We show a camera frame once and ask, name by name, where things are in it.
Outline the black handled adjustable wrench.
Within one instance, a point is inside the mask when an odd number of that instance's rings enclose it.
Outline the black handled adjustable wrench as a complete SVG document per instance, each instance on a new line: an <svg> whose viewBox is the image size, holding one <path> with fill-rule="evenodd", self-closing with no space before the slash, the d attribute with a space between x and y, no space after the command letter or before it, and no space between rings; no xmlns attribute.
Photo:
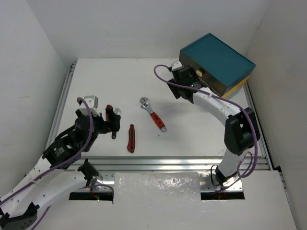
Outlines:
<svg viewBox="0 0 307 230"><path fill-rule="evenodd" d="M116 115L120 115L120 113L121 113L121 110L119 109L119 108L115 108L114 109L114 113L116 114ZM112 139L115 139L116 138L116 136L117 136L117 133L116 133L116 131L113 131L112 132Z"/></svg>

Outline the teal drawer cabinet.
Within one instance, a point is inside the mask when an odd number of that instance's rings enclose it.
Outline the teal drawer cabinet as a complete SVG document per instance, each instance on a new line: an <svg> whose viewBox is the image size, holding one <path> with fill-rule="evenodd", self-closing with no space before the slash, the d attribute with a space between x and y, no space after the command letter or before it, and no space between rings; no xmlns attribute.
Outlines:
<svg viewBox="0 0 307 230"><path fill-rule="evenodd" d="M182 48L179 61L193 68L201 83L222 98L241 88L256 67L211 33Z"/></svg>

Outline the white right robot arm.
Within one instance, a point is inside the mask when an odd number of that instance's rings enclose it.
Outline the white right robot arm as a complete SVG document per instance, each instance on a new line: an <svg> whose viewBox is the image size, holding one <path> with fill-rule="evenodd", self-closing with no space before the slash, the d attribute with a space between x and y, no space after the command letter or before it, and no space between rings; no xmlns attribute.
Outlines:
<svg viewBox="0 0 307 230"><path fill-rule="evenodd" d="M178 64L168 69L173 75L168 86L175 98L181 97L204 108L224 126L226 151L215 169L215 179L218 185L222 185L237 174L239 162L254 146L254 139L260 138L255 113L250 107L241 111L230 101L220 100L218 95L199 81L191 67Z"/></svg>

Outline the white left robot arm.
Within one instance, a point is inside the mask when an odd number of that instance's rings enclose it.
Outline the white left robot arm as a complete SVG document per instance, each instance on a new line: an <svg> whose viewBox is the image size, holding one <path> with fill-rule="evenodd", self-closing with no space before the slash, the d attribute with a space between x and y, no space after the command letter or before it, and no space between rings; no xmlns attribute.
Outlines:
<svg viewBox="0 0 307 230"><path fill-rule="evenodd" d="M118 132L119 113L106 107L106 118L93 107L78 109L74 125L61 132L46 148L33 169L0 199L2 230L34 229L38 213L47 211L62 197L80 188L102 186L98 170L85 160L73 172L66 170L88 152L100 134Z"/></svg>

